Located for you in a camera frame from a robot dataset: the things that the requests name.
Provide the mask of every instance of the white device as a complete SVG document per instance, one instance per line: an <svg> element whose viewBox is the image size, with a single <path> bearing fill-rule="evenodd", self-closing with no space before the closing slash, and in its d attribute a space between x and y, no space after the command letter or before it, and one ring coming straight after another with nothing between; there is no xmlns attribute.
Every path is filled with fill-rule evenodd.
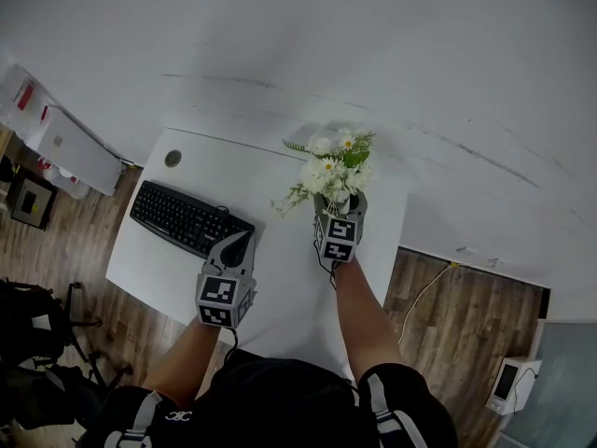
<svg viewBox="0 0 597 448"><path fill-rule="evenodd" d="M504 358L485 406L499 414L522 410L531 394L540 367L541 360L531 360L527 357Z"/></svg>

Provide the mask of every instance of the cable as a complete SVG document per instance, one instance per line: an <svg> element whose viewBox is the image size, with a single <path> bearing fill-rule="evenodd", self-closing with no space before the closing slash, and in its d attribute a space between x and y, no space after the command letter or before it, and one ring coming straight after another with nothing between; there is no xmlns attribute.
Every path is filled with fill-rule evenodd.
<svg viewBox="0 0 597 448"><path fill-rule="evenodd" d="M400 343L402 342L402 338L404 337L404 332L406 330L407 327L407 322L409 320L409 315L412 312L412 310L415 308L415 306L417 305L417 302L419 301L419 299L422 297L422 295L425 293L425 291L430 288L434 282L436 282L438 280L439 277L441 277L444 273L446 273L447 271L449 271L452 267L458 267L458 264L456 264L455 262L451 263L448 267L446 267L443 271L441 271L438 275L436 275L436 278L433 279L429 284L427 284L423 290L421 291L421 293L417 296L417 298L415 299L414 303L412 304L412 306L409 308L409 311L407 312L407 315L404 317L404 322L402 323L402 333L400 334L400 338L398 339L398 345L400 345Z"/></svg>
<svg viewBox="0 0 597 448"><path fill-rule="evenodd" d="M319 262L319 265L321 266L321 268L326 271L327 273L329 273L329 283L334 287L334 290L336 290L336 284L334 284L334 282L336 281L336 278L334 277L334 273L333 270L329 271L326 266L324 264L321 263L321 258L319 257L319 250L317 250L317 244L315 243L315 241L313 241L313 247L315 247L315 252L317 253L317 261Z"/></svg>
<svg viewBox="0 0 597 448"><path fill-rule="evenodd" d="M224 363L226 363L228 361L228 359L232 355L232 352L234 352L239 347L239 336L236 334L236 330L235 329L229 329L229 330L234 335L234 345L232 346L232 348L230 348L230 350L224 356Z"/></svg>
<svg viewBox="0 0 597 448"><path fill-rule="evenodd" d="M516 405L519 404L519 396L516 393L516 387L519 385L519 383L521 382L521 380L524 378L524 375L526 375L527 371L532 371L533 375L535 376L535 379L539 376L539 375L537 375L536 371L534 371L531 367L529 367L528 369L526 369L524 371L524 373L522 374L521 378L519 378L518 382L516 384L514 384L514 410L512 411L512 416L514 416L516 414Z"/></svg>

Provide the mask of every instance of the flower bouquet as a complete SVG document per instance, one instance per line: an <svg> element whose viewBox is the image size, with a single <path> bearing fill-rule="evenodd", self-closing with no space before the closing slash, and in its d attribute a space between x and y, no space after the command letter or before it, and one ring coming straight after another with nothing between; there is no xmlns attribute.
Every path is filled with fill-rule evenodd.
<svg viewBox="0 0 597 448"><path fill-rule="evenodd" d="M311 157L300 170L300 181L290 193L272 205L282 217L303 201L321 194L325 213L337 217L350 209L351 195L363 191L372 176L367 163L375 133L354 133L340 129L335 140L314 135L307 146L284 141L286 147L309 153Z"/></svg>

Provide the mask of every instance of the forearm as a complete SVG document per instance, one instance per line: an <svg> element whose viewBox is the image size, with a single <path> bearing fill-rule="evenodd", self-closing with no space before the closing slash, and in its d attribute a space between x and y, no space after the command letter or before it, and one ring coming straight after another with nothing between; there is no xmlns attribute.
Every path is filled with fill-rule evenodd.
<svg viewBox="0 0 597 448"><path fill-rule="evenodd" d="M381 363L400 363L390 320L377 302L356 259L335 270L338 316L348 361L358 382Z"/></svg>
<svg viewBox="0 0 597 448"><path fill-rule="evenodd" d="M143 388L169 397L181 408L189 406L201 388L219 333L219 327L202 324L195 317L168 353L151 368Z"/></svg>

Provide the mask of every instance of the person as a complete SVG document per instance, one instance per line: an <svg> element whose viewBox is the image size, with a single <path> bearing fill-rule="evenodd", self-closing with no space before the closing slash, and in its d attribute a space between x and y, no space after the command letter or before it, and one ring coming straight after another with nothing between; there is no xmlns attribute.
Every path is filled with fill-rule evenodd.
<svg viewBox="0 0 597 448"><path fill-rule="evenodd" d="M401 364L390 320L356 258L338 265L335 278L356 388L303 361L236 350L195 399L220 331L195 318L142 387L108 397L77 446L457 446L446 409L422 375Z"/></svg>

